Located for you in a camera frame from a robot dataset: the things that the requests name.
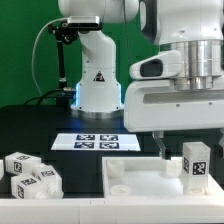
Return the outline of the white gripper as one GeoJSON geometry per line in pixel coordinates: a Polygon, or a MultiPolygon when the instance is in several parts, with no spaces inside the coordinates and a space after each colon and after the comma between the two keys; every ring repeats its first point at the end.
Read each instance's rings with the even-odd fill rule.
{"type": "Polygon", "coordinates": [[[171,80],[134,81],[126,91],[124,126],[129,132],[153,131],[162,159],[163,131],[221,128],[218,144],[224,150],[224,78],[197,91],[176,91],[171,80]]]}

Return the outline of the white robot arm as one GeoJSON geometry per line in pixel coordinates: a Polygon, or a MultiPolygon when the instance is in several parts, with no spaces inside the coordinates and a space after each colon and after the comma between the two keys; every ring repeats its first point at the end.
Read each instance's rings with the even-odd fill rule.
{"type": "Polygon", "coordinates": [[[224,127],[224,0],[58,0],[82,44],[82,78],[72,108],[86,115],[124,112],[130,132],[224,127]],[[105,23],[140,19],[157,55],[116,80],[116,45],[105,23]]]}

